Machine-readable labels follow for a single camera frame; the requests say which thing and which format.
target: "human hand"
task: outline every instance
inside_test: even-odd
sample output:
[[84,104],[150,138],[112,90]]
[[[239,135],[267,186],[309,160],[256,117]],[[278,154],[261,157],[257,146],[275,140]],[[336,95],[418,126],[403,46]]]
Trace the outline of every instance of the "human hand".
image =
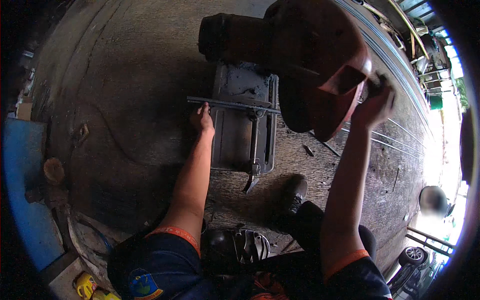
[[204,102],[202,107],[193,111],[190,116],[190,123],[192,123],[198,133],[208,133],[213,136],[215,134],[215,128],[213,127],[212,118],[208,113],[209,110],[208,102]]
[[385,77],[377,73],[380,86],[375,86],[367,79],[368,98],[359,104],[352,114],[352,126],[361,126],[372,130],[376,125],[386,121],[393,114],[395,89]]

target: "concrete floor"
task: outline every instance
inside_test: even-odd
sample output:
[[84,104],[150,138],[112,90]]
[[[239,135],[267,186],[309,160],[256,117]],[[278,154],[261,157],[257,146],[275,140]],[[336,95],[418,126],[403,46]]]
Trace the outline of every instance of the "concrete floor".
[[[262,17],[272,2],[73,3],[37,56],[32,116],[50,123],[48,156],[64,163],[74,210],[117,231],[133,233],[151,224],[168,202],[192,142],[185,97],[209,97],[212,91],[215,65],[197,49],[201,19],[219,12]],[[374,53],[372,60],[374,70],[393,78]],[[392,119],[420,141],[428,139],[412,102],[393,81],[398,99]],[[89,135],[79,143],[83,124]],[[375,130],[420,151],[418,159],[372,143],[361,223],[376,236],[376,262],[386,272],[418,210],[425,152],[391,122]],[[346,138],[339,132],[329,144],[341,153]],[[373,138],[415,153],[381,136]],[[303,144],[315,157],[306,155]],[[265,227],[281,184],[292,173],[304,174],[310,184],[307,198],[324,208],[338,161],[308,133],[291,132],[278,118],[275,169],[251,194],[241,192],[245,174],[212,172],[205,213],[210,228],[260,231],[278,245],[272,251],[281,252],[291,237]]]

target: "forearm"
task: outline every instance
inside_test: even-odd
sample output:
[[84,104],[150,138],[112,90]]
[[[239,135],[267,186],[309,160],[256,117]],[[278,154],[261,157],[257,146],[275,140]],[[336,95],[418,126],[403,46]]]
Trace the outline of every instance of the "forearm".
[[323,228],[356,231],[360,223],[372,131],[352,124],[325,208]]
[[345,149],[330,188],[320,231],[322,271],[330,274],[342,259],[364,250],[358,226],[370,159],[371,130],[350,127]]
[[198,242],[210,180],[212,132],[202,132],[180,171],[173,190],[173,199],[161,226],[179,227]]

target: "orange sleeve trim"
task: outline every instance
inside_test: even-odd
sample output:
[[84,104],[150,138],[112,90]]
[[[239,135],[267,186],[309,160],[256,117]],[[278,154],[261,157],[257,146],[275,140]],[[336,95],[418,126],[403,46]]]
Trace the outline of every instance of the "orange sleeve trim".
[[154,231],[150,232],[145,236],[145,238],[148,238],[151,235],[157,234],[157,233],[170,233],[173,235],[176,235],[178,237],[181,237],[185,239],[187,242],[192,245],[195,250],[198,253],[198,256],[200,256],[200,246],[198,245],[197,241],[193,238],[193,236],[188,233],[187,231],[178,228],[178,227],[173,227],[173,226],[162,226],[162,227],[157,227]]
[[361,249],[340,259],[324,274],[324,282],[326,282],[333,274],[345,268],[349,264],[367,256],[369,256],[368,252],[365,249]]

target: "green plant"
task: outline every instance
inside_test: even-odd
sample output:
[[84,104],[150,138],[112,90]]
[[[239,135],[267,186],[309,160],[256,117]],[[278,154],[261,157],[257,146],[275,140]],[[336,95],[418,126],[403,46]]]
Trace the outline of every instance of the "green plant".
[[468,108],[467,91],[465,89],[465,81],[463,80],[463,77],[456,78],[455,83],[458,92],[460,93],[460,104],[463,108]]

